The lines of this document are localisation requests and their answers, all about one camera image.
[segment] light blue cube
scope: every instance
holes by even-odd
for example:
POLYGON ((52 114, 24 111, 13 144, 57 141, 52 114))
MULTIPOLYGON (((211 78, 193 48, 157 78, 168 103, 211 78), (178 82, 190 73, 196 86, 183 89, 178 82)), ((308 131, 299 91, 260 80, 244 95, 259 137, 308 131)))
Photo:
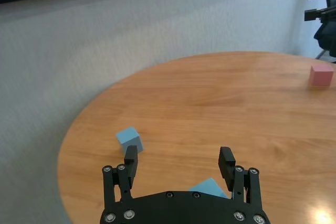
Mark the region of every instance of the light blue cube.
POLYGON ((116 136, 122 146, 124 153, 126 153, 127 147, 130 145, 136 145, 138 148, 138 153, 143 151, 140 135, 134 127, 129 127, 121 132, 118 132, 116 136))
POLYGON ((223 190, 217 185, 213 178, 209 178, 198 185, 189 189, 189 191, 198 191, 200 193, 211 194, 218 197, 227 198, 223 190))

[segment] white wall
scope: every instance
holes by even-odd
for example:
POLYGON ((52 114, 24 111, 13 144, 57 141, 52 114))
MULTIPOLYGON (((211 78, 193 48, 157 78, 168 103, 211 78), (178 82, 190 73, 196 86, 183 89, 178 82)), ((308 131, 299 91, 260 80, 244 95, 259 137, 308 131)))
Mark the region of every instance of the white wall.
POLYGON ((320 52, 306 0, 29 0, 0 6, 0 223, 67 223, 62 138, 110 84, 215 51, 320 52))

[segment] pink block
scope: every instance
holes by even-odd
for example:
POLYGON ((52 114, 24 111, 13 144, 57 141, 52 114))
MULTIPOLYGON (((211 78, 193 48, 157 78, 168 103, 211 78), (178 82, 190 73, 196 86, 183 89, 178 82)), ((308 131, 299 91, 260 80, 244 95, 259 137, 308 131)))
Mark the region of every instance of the pink block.
POLYGON ((313 86, 329 86, 334 68, 328 64, 314 65, 310 69, 310 84, 313 86))

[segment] bolt head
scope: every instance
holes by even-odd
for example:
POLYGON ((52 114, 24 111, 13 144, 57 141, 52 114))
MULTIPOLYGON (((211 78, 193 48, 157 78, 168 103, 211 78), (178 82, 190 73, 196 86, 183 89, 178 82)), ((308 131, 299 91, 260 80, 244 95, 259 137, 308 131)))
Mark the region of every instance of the bolt head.
POLYGON ((235 212, 233 216, 239 221, 245 220, 245 216, 243 215, 242 212, 235 212))
POLYGON ((105 221, 106 222, 113 222, 115 220, 115 217, 116 215, 115 214, 108 214, 105 216, 105 221))
POLYGON ((166 197, 167 198, 173 198, 174 194, 171 191, 166 192, 166 197))
POLYGON ((198 198, 200 198, 201 195, 199 193, 197 193, 197 192, 194 192, 193 196, 194 196, 194 198, 198 199, 198 198))
POLYGON ((260 215, 254 215, 253 219, 258 224, 265 224, 266 223, 265 219, 260 215))
POLYGON ((124 213, 124 218, 125 219, 132 219, 133 217, 135 216, 135 212, 133 210, 127 210, 125 213, 124 213))

